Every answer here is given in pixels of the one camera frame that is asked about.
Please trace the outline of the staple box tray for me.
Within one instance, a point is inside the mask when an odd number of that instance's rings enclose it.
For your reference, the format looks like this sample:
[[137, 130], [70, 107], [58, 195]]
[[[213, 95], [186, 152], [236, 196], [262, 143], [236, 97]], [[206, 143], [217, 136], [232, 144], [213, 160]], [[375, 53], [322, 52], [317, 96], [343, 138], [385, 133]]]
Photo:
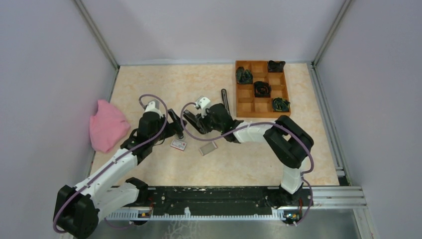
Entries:
[[207, 144], [199, 148], [199, 152], [202, 156], [205, 156], [218, 148], [217, 144], [214, 141], [210, 141]]

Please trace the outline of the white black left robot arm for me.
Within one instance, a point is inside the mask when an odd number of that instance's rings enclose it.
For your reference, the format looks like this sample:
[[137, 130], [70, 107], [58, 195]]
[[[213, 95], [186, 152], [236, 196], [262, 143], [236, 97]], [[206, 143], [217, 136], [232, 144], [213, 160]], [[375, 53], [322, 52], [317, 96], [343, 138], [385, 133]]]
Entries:
[[152, 152], [156, 142], [175, 135], [168, 119], [180, 122], [173, 110], [167, 110], [166, 114], [158, 110], [144, 112], [138, 128], [105, 165], [77, 185], [63, 186], [57, 194], [54, 231], [86, 239], [99, 222], [115, 210], [132, 203], [145, 205], [149, 200], [145, 182], [132, 177], [121, 186], [114, 184], [138, 166]]

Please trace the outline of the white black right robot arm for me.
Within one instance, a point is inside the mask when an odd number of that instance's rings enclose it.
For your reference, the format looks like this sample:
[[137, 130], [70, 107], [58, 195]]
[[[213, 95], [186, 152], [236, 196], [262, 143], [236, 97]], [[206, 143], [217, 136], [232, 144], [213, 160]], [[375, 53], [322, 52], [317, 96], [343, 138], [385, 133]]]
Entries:
[[197, 130], [201, 134], [213, 130], [232, 143], [267, 143], [283, 164], [281, 201], [293, 205], [300, 198], [299, 189], [304, 175], [313, 171], [315, 163], [311, 155], [314, 140], [289, 116], [280, 116], [272, 122], [244, 122], [235, 120], [223, 104], [195, 104], [201, 112], [196, 115]]

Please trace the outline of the black stapler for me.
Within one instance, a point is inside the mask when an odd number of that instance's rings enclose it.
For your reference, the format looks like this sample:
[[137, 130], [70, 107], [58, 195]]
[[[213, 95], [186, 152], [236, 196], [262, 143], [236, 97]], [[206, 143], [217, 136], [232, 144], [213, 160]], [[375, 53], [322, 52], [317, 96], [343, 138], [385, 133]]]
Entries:
[[227, 113], [229, 115], [231, 115], [230, 109], [229, 109], [229, 102], [228, 102], [227, 90], [226, 89], [221, 89], [221, 98], [222, 98], [222, 102], [223, 102], [223, 105], [224, 105]]
[[194, 129], [196, 129], [200, 134], [206, 134], [206, 128], [204, 128], [203, 118], [201, 114], [193, 114], [189, 110], [183, 111], [183, 117], [189, 122]]

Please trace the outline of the red white staple box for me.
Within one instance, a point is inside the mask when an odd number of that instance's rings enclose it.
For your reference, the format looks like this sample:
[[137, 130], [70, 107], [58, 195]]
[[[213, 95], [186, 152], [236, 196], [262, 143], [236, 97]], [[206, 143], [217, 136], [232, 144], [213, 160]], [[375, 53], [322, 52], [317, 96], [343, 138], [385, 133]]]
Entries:
[[187, 147], [187, 143], [184, 141], [180, 141], [177, 139], [172, 140], [170, 146], [174, 149], [180, 150], [180, 151], [185, 151], [186, 147]]

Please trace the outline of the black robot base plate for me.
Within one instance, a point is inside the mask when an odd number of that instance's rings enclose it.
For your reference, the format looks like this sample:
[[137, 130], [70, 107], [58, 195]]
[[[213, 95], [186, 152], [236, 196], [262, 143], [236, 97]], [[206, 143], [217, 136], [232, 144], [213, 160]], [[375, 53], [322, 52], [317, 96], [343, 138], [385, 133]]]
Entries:
[[124, 207], [143, 207], [138, 220], [276, 220], [299, 225], [313, 206], [313, 191], [281, 186], [149, 186], [136, 178], [139, 197]]

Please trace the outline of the grey silver stapler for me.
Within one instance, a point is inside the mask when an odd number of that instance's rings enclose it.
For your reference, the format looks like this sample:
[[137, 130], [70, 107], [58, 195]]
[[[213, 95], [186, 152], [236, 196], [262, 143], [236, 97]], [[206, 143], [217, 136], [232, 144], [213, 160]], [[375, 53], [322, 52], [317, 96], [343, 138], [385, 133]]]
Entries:
[[169, 109], [167, 111], [167, 113], [169, 114], [170, 118], [172, 119], [172, 122], [170, 123], [170, 128], [172, 129], [174, 136], [182, 141], [184, 139], [184, 124], [183, 124], [183, 120], [180, 119], [180, 117], [173, 111], [173, 109]]

